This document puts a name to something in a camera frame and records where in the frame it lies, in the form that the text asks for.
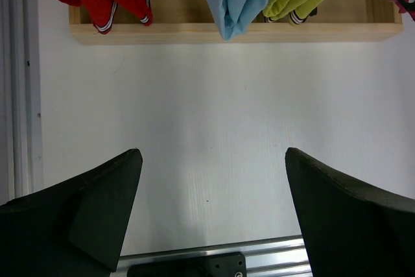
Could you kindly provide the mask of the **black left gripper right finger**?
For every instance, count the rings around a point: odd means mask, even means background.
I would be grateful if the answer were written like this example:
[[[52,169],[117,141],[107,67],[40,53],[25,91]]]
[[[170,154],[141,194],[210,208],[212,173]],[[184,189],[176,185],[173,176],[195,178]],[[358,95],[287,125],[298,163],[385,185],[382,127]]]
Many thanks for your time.
[[[285,167],[313,276],[414,275],[414,200],[297,148]]]

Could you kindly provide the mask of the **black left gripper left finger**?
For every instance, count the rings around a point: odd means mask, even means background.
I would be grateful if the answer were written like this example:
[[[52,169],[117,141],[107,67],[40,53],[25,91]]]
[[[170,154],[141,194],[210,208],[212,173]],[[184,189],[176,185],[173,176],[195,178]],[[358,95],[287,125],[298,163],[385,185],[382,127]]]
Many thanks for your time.
[[[2,276],[109,276],[121,255],[143,159],[130,149],[1,206]]]

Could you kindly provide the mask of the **pink camouflage trousers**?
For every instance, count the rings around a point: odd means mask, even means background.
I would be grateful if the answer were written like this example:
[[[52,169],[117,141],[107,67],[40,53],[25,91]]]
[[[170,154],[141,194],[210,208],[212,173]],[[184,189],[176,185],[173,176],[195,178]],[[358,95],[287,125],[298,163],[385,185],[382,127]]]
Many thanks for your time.
[[[415,20],[415,8],[414,0],[392,0],[393,3],[398,7],[400,14],[408,14],[412,20]]]

